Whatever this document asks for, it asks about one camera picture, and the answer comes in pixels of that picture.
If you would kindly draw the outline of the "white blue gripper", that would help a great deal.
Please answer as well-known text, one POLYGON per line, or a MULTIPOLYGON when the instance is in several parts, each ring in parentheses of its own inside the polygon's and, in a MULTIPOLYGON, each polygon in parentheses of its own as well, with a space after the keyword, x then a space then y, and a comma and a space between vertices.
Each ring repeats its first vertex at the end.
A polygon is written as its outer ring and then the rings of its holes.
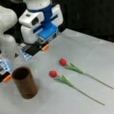
MULTIPOLYGON (((59 27, 63 23, 63 14, 60 11, 59 5, 55 5, 52 8, 52 15, 52 23, 56 27, 59 27)), ((25 43, 33 44, 34 42, 39 41, 43 44, 52 37, 48 32, 44 32, 42 36, 40 35, 40 32, 43 30, 43 20, 44 15, 42 13, 30 13, 27 10, 24 11, 19 18, 19 22, 21 23, 21 34, 25 43)))

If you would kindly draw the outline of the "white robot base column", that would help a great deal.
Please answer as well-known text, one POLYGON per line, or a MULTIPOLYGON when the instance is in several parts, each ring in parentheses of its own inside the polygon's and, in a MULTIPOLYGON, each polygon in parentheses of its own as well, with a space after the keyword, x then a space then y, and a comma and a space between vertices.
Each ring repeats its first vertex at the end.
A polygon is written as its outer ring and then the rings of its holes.
POLYGON ((16 68, 23 56, 14 37, 7 35, 6 31, 10 30, 17 21, 18 17, 13 10, 0 5, 0 50, 12 70, 16 68))

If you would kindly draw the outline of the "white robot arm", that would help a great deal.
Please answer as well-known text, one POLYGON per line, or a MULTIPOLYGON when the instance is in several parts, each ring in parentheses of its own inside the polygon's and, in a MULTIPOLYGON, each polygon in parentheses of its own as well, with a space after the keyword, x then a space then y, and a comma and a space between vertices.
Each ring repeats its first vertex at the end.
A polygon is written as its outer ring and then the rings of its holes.
POLYGON ((51 6, 50 0, 23 0, 26 10, 19 18, 25 43, 44 43, 50 39, 63 23, 59 5, 51 6))

